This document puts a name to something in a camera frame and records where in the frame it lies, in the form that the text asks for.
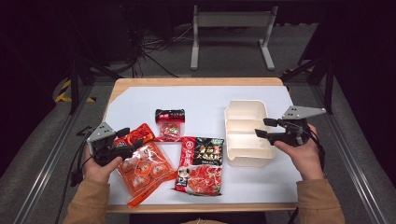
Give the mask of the aluminium floor rail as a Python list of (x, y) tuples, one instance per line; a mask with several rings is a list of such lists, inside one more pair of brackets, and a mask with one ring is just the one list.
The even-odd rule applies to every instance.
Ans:
[(332, 113), (314, 120), (326, 150), (325, 171), (346, 224), (396, 224), (396, 189), (377, 161), (341, 89), (332, 87)]
[(81, 111), (81, 108), (86, 102), (86, 99), (89, 97), (92, 91), (92, 86), (86, 86), (81, 88), (81, 93), (79, 94), (79, 105), (74, 110), (72, 115), (69, 115), (64, 122), (64, 126), (54, 143), (51, 152), (49, 153), (46, 161), (41, 166), (33, 186), (31, 187), (29, 194), (27, 195), (23, 205), (19, 213), (16, 215), (12, 224), (27, 224), (30, 216), (33, 214), (35, 206), (38, 203), (45, 187), (47, 186), (52, 172), (61, 157), (66, 138), (69, 136), (73, 126), (76, 123), (78, 115)]

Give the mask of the large orange clear-window packet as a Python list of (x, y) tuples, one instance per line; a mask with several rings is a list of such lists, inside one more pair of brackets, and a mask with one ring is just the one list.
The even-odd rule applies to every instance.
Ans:
[(135, 208), (158, 188), (161, 183), (176, 178), (176, 170), (162, 149), (153, 142), (146, 143), (118, 168), (132, 199), (130, 208)]

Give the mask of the white paper sheet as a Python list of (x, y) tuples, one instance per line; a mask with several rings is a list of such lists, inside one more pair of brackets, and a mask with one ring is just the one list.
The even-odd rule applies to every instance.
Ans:
[[(274, 119), (279, 119), (292, 105), (284, 86), (131, 87), (109, 104), (105, 122), (115, 130), (134, 129), (143, 123), (155, 129), (157, 109), (184, 109), (185, 134), (223, 139), (223, 155), (227, 157), (224, 111), (232, 100), (262, 101), (267, 117)], [(173, 182), (165, 181), (138, 208), (258, 203), (285, 203), (293, 207), (297, 203), (296, 182), (300, 179), (290, 157), (276, 148), (276, 156), (264, 167), (231, 166), (225, 158), (219, 196), (192, 196), (175, 190)]]

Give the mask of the white divided plastic container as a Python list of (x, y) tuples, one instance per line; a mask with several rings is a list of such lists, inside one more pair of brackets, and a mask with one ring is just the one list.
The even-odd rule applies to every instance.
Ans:
[(256, 135), (269, 131), (263, 124), (267, 117), (265, 103), (259, 100), (232, 100), (224, 111), (228, 162), (231, 166), (264, 167), (276, 149)]

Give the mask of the person's left hand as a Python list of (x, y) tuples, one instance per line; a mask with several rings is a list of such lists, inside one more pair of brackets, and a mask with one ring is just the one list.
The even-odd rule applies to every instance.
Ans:
[(117, 157), (105, 166), (98, 165), (91, 156), (84, 165), (84, 177), (99, 183), (107, 183), (110, 174), (122, 163), (122, 157)]

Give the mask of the black metal stand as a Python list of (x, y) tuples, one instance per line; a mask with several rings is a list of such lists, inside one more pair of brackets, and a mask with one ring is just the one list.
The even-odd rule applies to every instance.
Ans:
[(328, 57), (320, 57), (303, 63), (290, 72), (283, 74), (281, 80), (283, 82), (290, 80), (293, 77), (300, 75), (303, 71), (312, 68), (312, 72), (307, 78), (307, 83), (310, 86), (317, 86), (320, 81), (325, 78), (324, 90), (324, 106), (329, 114), (332, 113), (332, 88), (334, 75), (332, 72), (332, 61)]
[(71, 80), (71, 115), (77, 111), (79, 104), (82, 102), (82, 98), (80, 97), (79, 93), (79, 82), (82, 82), (85, 86), (92, 86), (95, 82), (95, 74), (91, 70), (92, 67), (102, 73), (105, 77), (110, 77), (114, 80), (121, 78), (120, 75), (110, 71), (107, 68), (104, 68), (98, 63), (94, 63), (82, 56), (75, 57), (70, 61), (71, 71), (69, 75)]

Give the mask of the white metal stand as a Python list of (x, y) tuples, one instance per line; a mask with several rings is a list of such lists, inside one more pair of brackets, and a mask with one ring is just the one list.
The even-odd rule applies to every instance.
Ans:
[(275, 64), (268, 49), (269, 39), (275, 25), (278, 7), (265, 11), (200, 11), (198, 6), (193, 9), (192, 30), (193, 42), (191, 47), (192, 71), (198, 69), (199, 62), (199, 29), (201, 27), (264, 27), (265, 33), (258, 44), (262, 51), (266, 67), (275, 70)]

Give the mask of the person's right hand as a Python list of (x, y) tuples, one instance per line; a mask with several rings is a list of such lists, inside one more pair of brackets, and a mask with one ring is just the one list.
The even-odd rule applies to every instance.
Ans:
[(275, 141), (274, 146), (291, 158), (302, 180), (324, 178), (318, 155), (318, 147), (313, 139), (309, 139), (304, 145), (299, 147), (292, 147), (281, 141)]

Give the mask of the large black and red packet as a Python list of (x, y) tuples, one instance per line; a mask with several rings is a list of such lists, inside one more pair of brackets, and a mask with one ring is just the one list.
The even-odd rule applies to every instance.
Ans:
[(175, 190), (197, 196), (219, 196), (223, 143), (219, 138), (183, 137)]

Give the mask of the yellow and black hazard tape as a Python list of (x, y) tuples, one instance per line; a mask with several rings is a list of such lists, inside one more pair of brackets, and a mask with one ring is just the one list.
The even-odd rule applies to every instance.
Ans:
[(68, 78), (62, 85), (58, 95), (55, 97), (55, 102), (67, 102), (67, 103), (72, 102), (72, 98), (66, 95), (66, 92), (70, 86), (71, 86), (71, 80)]

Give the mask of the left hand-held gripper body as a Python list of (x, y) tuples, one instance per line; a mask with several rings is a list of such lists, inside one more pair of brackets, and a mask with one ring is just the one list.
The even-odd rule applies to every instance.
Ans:
[(117, 137), (117, 131), (114, 131), (106, 122), (102, 122), (92, 132), (87, 139), (90, 155), (100, 166), (105, 166), (117, 157), (123, 160), (133, 156), (133, 153), (127, 152), (125, 147), (115, 147), (114, 140)]

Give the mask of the small orange-red sauce packet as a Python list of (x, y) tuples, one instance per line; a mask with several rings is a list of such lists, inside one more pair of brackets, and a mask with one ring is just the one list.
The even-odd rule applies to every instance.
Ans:
[(143, 123), (138, 126), (136, 129), (130, 131), (128, 134), (124, 135), (121, 138), (117, 138), (114, 140), (113, 145), (115, 147), (126, 147), (131, 146), (138, 140), (143, 140), (143, 143), (147, 143), (155, 138), (153, 131), (147, 125), (147, 123)]

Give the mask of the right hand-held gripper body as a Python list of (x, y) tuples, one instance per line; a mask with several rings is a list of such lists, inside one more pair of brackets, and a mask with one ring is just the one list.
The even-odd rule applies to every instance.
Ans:
[(281, 141), (293, 147), (304, 145), (312, 137), (306, 119), (325, 113), (325, 108), (290, 106), (280, 119), (276, 119), (277, 126), (284, 128), (285, 132), (271, 133), (273, 137), (269, 143), (273, 145), (275, 141)]

